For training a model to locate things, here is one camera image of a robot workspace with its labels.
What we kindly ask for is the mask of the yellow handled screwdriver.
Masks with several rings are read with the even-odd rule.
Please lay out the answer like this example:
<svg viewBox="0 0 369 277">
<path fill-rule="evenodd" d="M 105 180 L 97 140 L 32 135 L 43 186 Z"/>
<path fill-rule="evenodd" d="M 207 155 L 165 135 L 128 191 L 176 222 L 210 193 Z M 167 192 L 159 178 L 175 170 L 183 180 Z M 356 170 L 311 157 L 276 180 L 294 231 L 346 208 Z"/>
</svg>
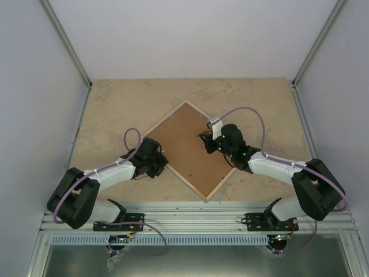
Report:
<svg viewBox="0 0 369 277">
<path fill-rule="evenodd" d="M 212 140 L 213 139 L 212 132 L 202 132 L 198 135 L 198 137 L 201 138 L 202 140 Z"/>
</svg>

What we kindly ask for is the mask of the teal wooden picture frame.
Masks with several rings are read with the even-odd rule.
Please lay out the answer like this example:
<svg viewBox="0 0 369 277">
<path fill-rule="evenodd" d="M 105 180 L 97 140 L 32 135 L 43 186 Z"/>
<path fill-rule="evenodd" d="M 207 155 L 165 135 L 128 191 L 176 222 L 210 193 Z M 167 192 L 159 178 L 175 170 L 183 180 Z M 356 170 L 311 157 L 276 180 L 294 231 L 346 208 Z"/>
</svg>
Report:
<svg viewBox="0 0 369 277">
<path fill-rule="evenodd" d="M 198 135 L 210 116 L 185 100 L 149 128 L 143 137 L 161 145 L 167 169 L 203 201 L 209 201 L 235 172 L 219 152 L 208 154 Z"/>
</svg>

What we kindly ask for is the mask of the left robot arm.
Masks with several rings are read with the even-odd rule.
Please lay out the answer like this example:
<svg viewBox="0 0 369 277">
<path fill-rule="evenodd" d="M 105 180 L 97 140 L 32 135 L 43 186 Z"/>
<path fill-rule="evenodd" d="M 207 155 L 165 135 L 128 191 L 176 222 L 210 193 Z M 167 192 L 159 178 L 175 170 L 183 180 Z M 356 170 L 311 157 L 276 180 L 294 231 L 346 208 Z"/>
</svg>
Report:
<svg viewBox="0 0 369 277">
<path fill-rule="evenodd" d="M 145 138 L 138 148 L 100 169 L 68 169 L 49 198 L 47 209 L 53 213 L 57 224 L 65 223 L 73 229 L 93 221 L 121 230 L 129 218 L 126 208 L 113 199 L 98 202 L 98 194 L 143 174 L 158 177 L 167 163 L 159 142 Z"/>
</svg>

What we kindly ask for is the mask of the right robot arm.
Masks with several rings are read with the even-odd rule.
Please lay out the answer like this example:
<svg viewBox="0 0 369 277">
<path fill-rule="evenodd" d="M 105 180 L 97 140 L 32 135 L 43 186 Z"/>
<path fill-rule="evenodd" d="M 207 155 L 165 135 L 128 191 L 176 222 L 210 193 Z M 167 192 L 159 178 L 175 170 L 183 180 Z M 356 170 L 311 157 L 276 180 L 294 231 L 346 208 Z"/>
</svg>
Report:
<svg viewBox="0 0 369 277">
<path fill-rule="evenodd" d="M 234 124 L 212 126 L 198 137 L 207 153 L 222 153 L 232 167 L 250 174 L 265 175 L 293 187 L 294 196 L 275 199 L 261 214 L 246 214 L 250 231 L 292 227 L 293 220 L 300 216 L 322 221 L 345 197 L 344 189 L 323 161 L 294 162 L 270 156 L 248 145 Z"/>
</svg>

